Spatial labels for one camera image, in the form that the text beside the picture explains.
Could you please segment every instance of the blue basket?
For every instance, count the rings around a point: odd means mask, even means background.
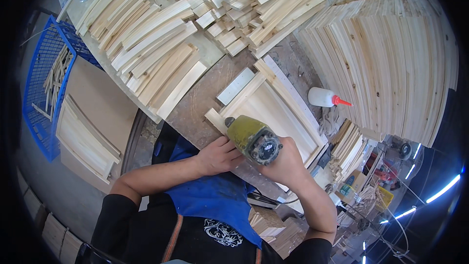
[[[73,58],[62,81],[57,103],[54,108],[54,116],[52,122],[50,122],[48,118],[37,112],[31,104],[34,103],[39,108],[45,108],[46,95],[42,86],[54,61],[65,44],[73,54]],[[49,162],[52,162],[60,153],[59,141],[55,136],[55,131],[63,97],[65,95],[65,89],[67,87],[68,76],[70,75],[70,68],[73,66],[77,55],[102,69],[85,43],[83,43],[82,39],[75,34],[75,28],[63,21],[58,24],[51,15],[39,38],[38,45],[32,57],[23,99],[23,116],[26,120],[26,124]]]

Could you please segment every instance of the white dragon print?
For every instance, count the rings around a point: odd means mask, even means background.
[[[243,237],[231,226],[218,220],[205,219],[203,230],[216,242],[229,247],[237,247],[243,242]]]

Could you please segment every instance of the hand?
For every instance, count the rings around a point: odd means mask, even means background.
[[[194,158],[203,175],[231,171],[244,161],[244,156],[236,149],[235,144],[225,136],[208,144]]]
[[[278,137],[283,148],[277,158],[269,165],[258,165],[257,169],[269,179],[289,188],[298,184],[305,177],[310,177],[303,165],[300,151],[290,137]]]

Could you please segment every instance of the apron strap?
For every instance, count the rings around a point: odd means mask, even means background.
[[[258,248],[256,250],[256,264],[261,264],[262,262],[262,251]]]
[[[171,260],[171,256],[173,255],[174,247],[176,246],[177,238],[179,237],[179,232],[181,231],[182,226],[182,219],[183,216],[181,214],[177,215],[176,226],[174,227],[173,234],[171,238],[169,238],[169,243],[166,246],[165,254],[163,255],[163,259],[161,263],[168,262]]]
[[[183,216],[181,214],[178,214],[176,226],[174,227],[171,238],[169,238],[169,243],[166,246],[165,254],[163,255],[163,259],[161,260],[161,263],[168,262],[169,260],[171,260],[174,247],[176,246],[177,238],[179,237],[179,232],[181,232],[182,220],[183,220]],[[261,264],[261,262],[262,262],[262,251],[259,248],[257,248],[256,249],[256,264]]]

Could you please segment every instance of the red bottle cap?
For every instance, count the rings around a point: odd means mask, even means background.
[[[337,105],[337,104],[344,104],[344,105],[348,105],[348,106],[353,106],[352,103],[348,103],[348,102],[346,102],[346,101],[341,100],[341,98],[340,98],[339,96],[337,96],[337,95],[332,96],[332,103],[333,103],[334,105]]]

